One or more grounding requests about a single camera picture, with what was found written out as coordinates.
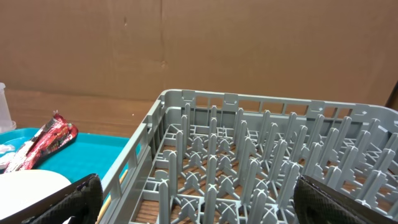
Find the white napkin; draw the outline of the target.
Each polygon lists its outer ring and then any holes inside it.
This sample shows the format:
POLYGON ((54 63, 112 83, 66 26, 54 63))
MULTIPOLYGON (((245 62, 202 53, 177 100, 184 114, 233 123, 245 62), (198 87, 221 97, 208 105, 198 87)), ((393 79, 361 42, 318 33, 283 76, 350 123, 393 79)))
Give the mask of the white napkin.
POLYGON ((0 145, 0 169, 5 169, 13 159, 16 149, 13 145, 0 145))

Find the wooden chopstick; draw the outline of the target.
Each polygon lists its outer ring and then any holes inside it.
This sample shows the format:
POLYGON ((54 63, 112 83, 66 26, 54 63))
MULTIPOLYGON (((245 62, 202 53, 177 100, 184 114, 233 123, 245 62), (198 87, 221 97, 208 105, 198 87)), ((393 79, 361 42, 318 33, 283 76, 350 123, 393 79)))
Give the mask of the wooden chopstick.
MULTIPOLYGON (((120 178, 119 178, 119 183, 120 183, 120 184, 123 183, 125 177, 127 176, 127 173, 128 173, 128 170, 126 169, 126 170, 124 171, 124 173, 122 174, 122 176, 120 176, 120 178)), ((100 223, 100 221, 102 220, 102 218, 103 218, 105 212, 107 211, 107 209, 108 209, 110 203, 111 203, 111 196, 109 195, 109 196, 106 197, 106 200, 104 201, 104 204, 103 204, 103 206, 101 207, 101 210, 99 211, 99 215, 98 215, 96 224, 99 224, 99 223, 100 223)))

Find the red silver snack wrapper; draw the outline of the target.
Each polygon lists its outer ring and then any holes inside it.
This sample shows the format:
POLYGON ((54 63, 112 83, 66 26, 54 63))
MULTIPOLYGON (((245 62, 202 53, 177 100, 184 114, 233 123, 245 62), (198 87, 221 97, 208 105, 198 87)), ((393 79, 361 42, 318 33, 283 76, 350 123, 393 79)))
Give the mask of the red silver snack wrapper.
POLYGON ((78 128, 58 112, 26 141, 8 162, 4 173, 30 170, 43 158, 57 152, 78 135, 78 128))

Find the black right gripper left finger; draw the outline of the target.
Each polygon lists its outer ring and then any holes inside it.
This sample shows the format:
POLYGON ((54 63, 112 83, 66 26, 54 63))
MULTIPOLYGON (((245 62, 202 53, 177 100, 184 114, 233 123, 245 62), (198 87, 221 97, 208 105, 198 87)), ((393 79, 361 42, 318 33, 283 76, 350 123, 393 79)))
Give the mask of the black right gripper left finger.
POLYGON ((6 224, 95 224, 103 205, 98 174, 86 177, 1 220, 6 224))

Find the white round plate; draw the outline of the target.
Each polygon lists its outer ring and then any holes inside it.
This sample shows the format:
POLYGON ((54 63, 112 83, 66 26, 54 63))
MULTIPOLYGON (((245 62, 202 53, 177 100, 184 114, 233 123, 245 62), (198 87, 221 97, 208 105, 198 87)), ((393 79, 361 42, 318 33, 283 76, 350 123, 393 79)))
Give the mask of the white round plate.
POLYGON ((9 217, 71 182, 49 170, 20 170, 1 174, 1 219, 9 217))

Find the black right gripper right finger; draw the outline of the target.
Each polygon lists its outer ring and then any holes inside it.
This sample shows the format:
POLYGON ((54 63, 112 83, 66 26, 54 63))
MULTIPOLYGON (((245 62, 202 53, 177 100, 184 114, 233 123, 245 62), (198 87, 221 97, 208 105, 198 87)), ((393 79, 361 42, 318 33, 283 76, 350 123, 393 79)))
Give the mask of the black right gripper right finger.
POLYGON ((294 210, 300 224, 397 224, 307 175, 297 179, 294 210))

